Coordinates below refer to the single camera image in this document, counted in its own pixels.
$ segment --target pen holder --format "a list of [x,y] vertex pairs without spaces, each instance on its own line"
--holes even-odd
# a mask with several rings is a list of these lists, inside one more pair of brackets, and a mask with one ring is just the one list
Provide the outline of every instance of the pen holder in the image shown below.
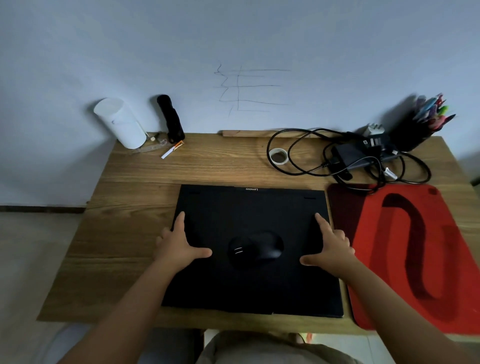
[[433,134],[428,123],[417,122],[413,120],[414,116],[412,111],[389,133],[390,140],[401,152],[411,151]]

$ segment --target black cable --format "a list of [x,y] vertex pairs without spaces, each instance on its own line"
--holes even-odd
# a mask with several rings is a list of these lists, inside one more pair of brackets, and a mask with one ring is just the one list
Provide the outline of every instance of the black cable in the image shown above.
[[[285,132],[292,132],[292,131],[295,131],[295,132],[304,132],[305,134],[298,138],[295,142],[293,142],[290,147],[288,148],[288,151],[287,151],[287,156],[288,156],[288,159],[289,161],[291,162],[291,164],[297,169],[299,170],[300,172],[288,172],[286,170],[283,170],[281,169],[279,166],[277,166],[273,161],[272,161],[272,158],[270,157],[270,145],[272,144],[272,141],[273,139],[281,134],[281,133],[285,133]],[[323,135],[323,134],[320,134],[318,132],[330,132],[330,133],[336,133],[339,135],[339,137],[329,137],[329,136],[326,136],[326,135]],[[315,168],[312,168],[311,170],[304,170],[303,168],[301,168],[300,166],[298,166],[291,158],[291,150],[292,148],[302,139],[306,138],[307,136],[309,135],[316,135],[318,136],[320,139],[323,139],[323,140],[327,140],[327,141],[330,141],[331,143],[329,143],[322,151],[322,155],[324,157],[324,160],[325,162],[322,163],[321,165],[319,165],[318,167],[315,167]],[[398,177],[397,180],[395,181],[387,181],[385,175],[384,175],[384,171],[385,171],[385,168],[383,166],[383,163],[381,161],[381,159],[377,158],[377,157],[374,157],[374,156],[365,156],[365,157],[362,157],[360,159],[357,159],[355,162],[349,164],[348,166],[344,167],[343,169],[341,170],[338,170],[336,172],[332,172],[332,173],[327,173],[327,174],[321,174],[321,173],[313,173],[315,170],[318,170],[320,168],[325,168],[325,167],[329,167],[330,166],[330,162],[328,161],[328,158],[326,156],[326,151],[329,147],[333,146],[333,145],[336,145],[336,144],[342,144],[343,142],[347,142],[347,141],[350,141],[351,139],[353,138],[356,138],[356,139],[364,139],[363,136],[359,135],[359,134],[355,134],[355,133],[350,133],[350,132],[346,132],[346,133],[343,133],[343,132],[337,132],[335,130],[330,130],[330,129],[325,129],[325,128],[318,128],[318,129],[314,129],[314,130],[307,130],[307,129],[298,129],[298,128],[291,128],[291,129],[283,129],[283,130],[280,130],[278,132],[276,132],[275,134],[273,134],[270,139],[268,140],[268,143],[267,143],[267,159],[268,161],[270,162],[270,164],[275,168],[277,169],[278,171],[284,173],[284,174],[287,174],[287,175],[290,175],[290,176],[301,176],[301,175],[304,175],[304,174],[308,174],[308,175],[311,175],[311,176],[316,176],[316,177],[334,177],[334,179],[339,183],[339,184],[342,184],[344,185],[345,187],[351,189],[351,190],[354,190],[354,191],[362,191],[362,192],[368,192],[368,193],[375,193],[377,192],[380,188],[384,187],[387,183],[392,183],[392,182],[403,182],[403,183],[410,183],[410,184],[422,184],[422,183],[426,183],[430,180],[430,178],[432,178],[432,172],[430,171],[430,168],[427,166],[427,164],[422,161],[420,158],[416,157],[416,156],[413,156],[407,152],[400,152],[401,153],[401,156],[399,156],[398,158],[400,159],[401,163],[402,163],[402,172],[400,174],[400,176]],[[426,172],[427,172],[427,178],[423,181],[418,181],[418,182],[414,182],[414,181],[407,181],[407,180],[404,180],[403,177],[405,175],[405,169],[406,169],[406,165],[405,165],[405,161],[403,159],[402,156],[406,156],[406,157],[409,157],[411,158],[412,160],[414,160],[415,162],[417,162]],[[361,161],[361,160],[364,160],[364,159],[367,159],[367,158],[373,158],[375,159],[374,161],[374,164],[373,166],[376,168],[376,170],[378,171],[378,176],[375,175],[373,172],[372,172],[372,166],[366,166],[365,167],[365,171],[374,179],[376,180],[376,185],[373,187],[373,188],[359,188],[359,187],[353,187],[351,186],[350,184],[346,183],[343,179],[341,179],[338,174],[339,173],[342,173],[346,170],[348,170],[349,167],[351,167],[352,165],[356,164],[357,162]]]

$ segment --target black computer mouse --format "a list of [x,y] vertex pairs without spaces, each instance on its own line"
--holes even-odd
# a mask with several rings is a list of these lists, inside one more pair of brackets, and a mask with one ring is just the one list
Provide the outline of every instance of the black computer mouse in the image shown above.
[[273,231],[237,236],[228,244],[228,258],[240,270],[258,267],[282,255],[282,238]]

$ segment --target red mat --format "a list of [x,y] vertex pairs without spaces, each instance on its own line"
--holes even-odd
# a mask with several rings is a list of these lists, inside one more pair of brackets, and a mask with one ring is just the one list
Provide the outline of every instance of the red mat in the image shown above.
[[[365,196],[333,184],[327,195],[360,261],[442,332],[480,334],[480,271],[435,187],[391,184]],[[357,324],[374,329],[348,292]]]

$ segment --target desk surface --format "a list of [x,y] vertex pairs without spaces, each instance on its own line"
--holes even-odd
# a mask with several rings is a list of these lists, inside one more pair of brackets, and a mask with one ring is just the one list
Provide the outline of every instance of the desk surface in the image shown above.
[[[182,183],[324,190],[334,181],[276,171],[266,159],[267,141],[187,134],[185,145],[165,160],[160,158],[164,149],[130,155],[117,142],[38,319],[93,323],[104,316],[152,261],[155,237],[164,226],[171,226]],[[291,143],[292,139],[279,138],[272,147]],[[306,167],[316,166],[322,162],[324,146],[318,139],[303,140],[292,159]],[[441,191],[480,264],[480,201],[455,158],[441,137],[430,138],[413,154],[430,166],[430,183]],[[405,177],[421,178],[419,167],[408,158],[406,162]],[[353,182],[371,180],[359,170]],[[156,326],[366,334],[352,320],[343,283],[342,299],[344,318],[162,307]]]

